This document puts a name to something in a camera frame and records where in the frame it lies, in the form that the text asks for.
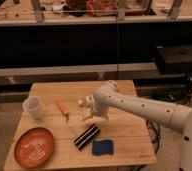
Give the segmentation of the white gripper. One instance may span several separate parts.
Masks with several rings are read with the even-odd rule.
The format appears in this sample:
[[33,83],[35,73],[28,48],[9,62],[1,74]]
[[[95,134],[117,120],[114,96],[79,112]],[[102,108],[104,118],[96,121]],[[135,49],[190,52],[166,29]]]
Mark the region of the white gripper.
[[89,120],[89,124],[99,125],[101,123],[104,123],[105,119],[108,118],[108,116],[107,116],[108,111],[109,111],[108,106],[100,104],[100,103],[94,103],[91,107],[91,112],[89,110],[84,110],[82,112],[82,120],[86,121],[86,120],[90,119],[93,115],[95,117],[93,117]]

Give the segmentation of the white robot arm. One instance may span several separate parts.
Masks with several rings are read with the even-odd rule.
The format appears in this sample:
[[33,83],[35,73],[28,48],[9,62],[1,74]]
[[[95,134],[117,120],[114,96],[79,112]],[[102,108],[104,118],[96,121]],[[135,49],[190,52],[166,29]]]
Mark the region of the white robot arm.
[[121,94],[113,80],[106,81],[79,104],[88,107],[91,116],[106,117],[109,108],[114,107],[180,133],[178,171],[192,171],[192,107]]

